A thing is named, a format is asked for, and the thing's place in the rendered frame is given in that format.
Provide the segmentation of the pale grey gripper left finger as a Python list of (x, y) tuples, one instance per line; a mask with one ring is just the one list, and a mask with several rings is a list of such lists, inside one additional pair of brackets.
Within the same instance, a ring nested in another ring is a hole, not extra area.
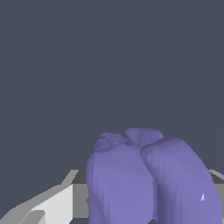
[(69, 224), (88, 217), (86, 171), (71, 170), (61, 184), (12, 208), (0, 224)]

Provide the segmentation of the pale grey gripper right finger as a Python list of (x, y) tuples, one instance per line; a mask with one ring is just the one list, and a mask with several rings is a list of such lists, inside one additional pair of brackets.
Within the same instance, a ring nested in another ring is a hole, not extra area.
[(224, 195), (224, 175), (216, 170), (209, 171), (219, 195)]

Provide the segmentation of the purple lobed object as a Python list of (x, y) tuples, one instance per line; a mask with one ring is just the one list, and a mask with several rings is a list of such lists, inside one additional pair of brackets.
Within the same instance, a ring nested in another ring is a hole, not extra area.
[(89, 224), (222, 224), (205, 164), (184, 140), (157, 129), (101, 133), (86, 181)]

